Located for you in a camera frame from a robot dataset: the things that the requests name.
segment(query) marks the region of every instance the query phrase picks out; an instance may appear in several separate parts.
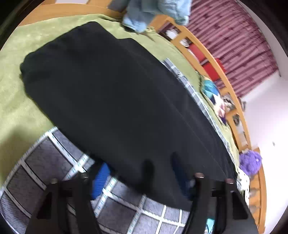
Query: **green blanket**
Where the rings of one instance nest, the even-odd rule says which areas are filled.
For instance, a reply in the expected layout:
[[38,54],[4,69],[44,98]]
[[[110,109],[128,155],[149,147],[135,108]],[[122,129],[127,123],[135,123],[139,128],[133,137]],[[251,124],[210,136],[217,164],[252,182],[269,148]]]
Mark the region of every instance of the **green blanket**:
[[[136,34],[126,31],[115,19],[100,14],[54,18],[20,26],[0,51],[0,186],[20,157],[44,132],[53,127],[49,119],[26,96],[20,78],[20,64],[28,53],[89,21],[97,21],[116,38],[133,38],[160,61],[169,58],[199,92],[200,78],[195,70],[176,47],[153,29]],[[239,155],[230,128],[219,122],[210,107],[209,111],[230,142],[238,162]]]

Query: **colorful pillow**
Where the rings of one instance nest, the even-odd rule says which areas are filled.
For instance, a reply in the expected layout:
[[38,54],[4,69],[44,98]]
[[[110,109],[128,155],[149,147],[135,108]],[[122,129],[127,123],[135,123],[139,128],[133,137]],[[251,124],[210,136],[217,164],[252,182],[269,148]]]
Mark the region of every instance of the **colorful pillow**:
[[226,125],[225,103],[217,86],[209,78],[202,76],[201,92],[214,110],[216,116]]

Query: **wooden bed frame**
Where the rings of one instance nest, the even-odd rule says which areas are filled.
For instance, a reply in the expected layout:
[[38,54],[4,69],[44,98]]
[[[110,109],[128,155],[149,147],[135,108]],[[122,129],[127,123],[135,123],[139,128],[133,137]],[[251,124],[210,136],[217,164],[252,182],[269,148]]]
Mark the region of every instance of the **wooden bed frame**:
[[[41,5],[36,7],[19,25],[31,24],[34,22],[47,20],[56,17],[74,16],[74,15],[87,15],[87,14],[104,14],[112,18],[121,18],[123,16],[120,12],[112,11],[106,8],[111,0],[89,0],[87,4],[74,4],[74,3],[60,3],[54,4],[55,0],[46,0]],[[207,72],[201,66],[201,64],[195,59],[190,52],[180,44],[180,41],[184,38],[188,38],[194,43],[200,51],[205,55],[207,60],[211,63],[214,69],[217,71],[219,77],[222,79],[225,87],[220,90],[221,95],[230,94],[235,109],[226,114],[226,119],[231,127],[235,143],[239,152],[245,149],[251,148],[251,141],[249,137],[248,127],[244,118],[239,100],[228,80],[225,73],[216,62],[211,53],[205,48],[205,46],[184,26],[175,24],[174,20],[165,15],[158,15],[152,22],[151,26],[158,31],[167,21],[171,22],[180,31],[178,36],[171,41],[171,43],[178,48],[178,50],[185,56],[189,63],[197,70],[201,75],[209,77]],[[233,116],[239,115],[244,132],[239,133],[233,120]],[[246,139],[246,143],[242,144],[243,137]],[[250,181],[250,188],[257,190],[256,195],[251,197],[249,205],[256,208],[253,213],[256,225],[259,233],[263,233],[265,230],[265,217],[266,217],[266,182],[263,167],[261,167],[258,174]]]

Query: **purple plush toy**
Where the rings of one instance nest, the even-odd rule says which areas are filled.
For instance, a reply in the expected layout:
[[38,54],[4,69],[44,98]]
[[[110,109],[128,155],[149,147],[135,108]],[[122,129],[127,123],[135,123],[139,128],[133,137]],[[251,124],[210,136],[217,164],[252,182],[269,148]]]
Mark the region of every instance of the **purple plush toy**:
[[262,157],[253,150],[248,150],[246,153],[240,154],[239,159],[240,169],[248,176],[255,175],[262,165]]

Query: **black garment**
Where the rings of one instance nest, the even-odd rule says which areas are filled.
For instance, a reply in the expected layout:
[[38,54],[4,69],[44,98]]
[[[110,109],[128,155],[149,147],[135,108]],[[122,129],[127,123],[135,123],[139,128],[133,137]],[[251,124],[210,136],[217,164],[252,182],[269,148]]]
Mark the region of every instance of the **black garment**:
[[66,136],[148,197],[189,210],[170,164],[188,178],[235,178],[223,142],[186,89],[133,39],[89,22],[26,56],[25,89]]

